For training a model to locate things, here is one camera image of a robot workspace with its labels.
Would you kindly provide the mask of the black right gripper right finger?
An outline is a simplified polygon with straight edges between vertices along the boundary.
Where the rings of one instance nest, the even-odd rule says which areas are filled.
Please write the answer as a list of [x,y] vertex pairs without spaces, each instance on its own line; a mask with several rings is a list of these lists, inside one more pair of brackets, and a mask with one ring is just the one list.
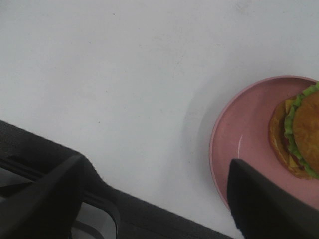
[[319,212],[275,185],[241,159],[232,159],[227,201],[246,239],[317,239]]

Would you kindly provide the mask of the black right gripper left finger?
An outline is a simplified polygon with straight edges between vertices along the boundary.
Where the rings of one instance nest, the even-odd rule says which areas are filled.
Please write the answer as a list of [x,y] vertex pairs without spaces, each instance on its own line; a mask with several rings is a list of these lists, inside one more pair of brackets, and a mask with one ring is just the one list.
[[2,239],[67,239],[84,195],[84,158],[72,156],[35,182],[0,189]]

